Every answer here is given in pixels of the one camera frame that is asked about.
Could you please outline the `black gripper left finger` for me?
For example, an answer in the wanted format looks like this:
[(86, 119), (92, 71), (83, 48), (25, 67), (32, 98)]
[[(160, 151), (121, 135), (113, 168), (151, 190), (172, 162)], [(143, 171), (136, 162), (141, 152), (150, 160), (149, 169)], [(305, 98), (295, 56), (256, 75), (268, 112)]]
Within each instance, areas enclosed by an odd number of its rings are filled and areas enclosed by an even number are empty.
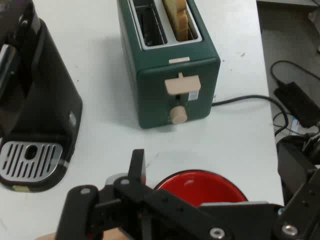
[(165, 190), (146, 185), (145, 152), (132, 152), (127, 175), (98, 189), (72, 188), (66, 197), (58, 240), (102, 240), (119, 229), (131, 240), (224, 240), (227, 228)]

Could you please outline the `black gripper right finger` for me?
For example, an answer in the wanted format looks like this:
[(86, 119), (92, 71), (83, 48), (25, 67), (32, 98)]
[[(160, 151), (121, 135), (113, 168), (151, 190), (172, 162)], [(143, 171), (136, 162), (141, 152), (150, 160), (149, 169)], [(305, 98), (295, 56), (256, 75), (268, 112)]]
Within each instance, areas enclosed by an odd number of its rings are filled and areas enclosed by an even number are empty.
[(293, 195), (274, 224), (278, 240), (320, 238), (320, 171)]

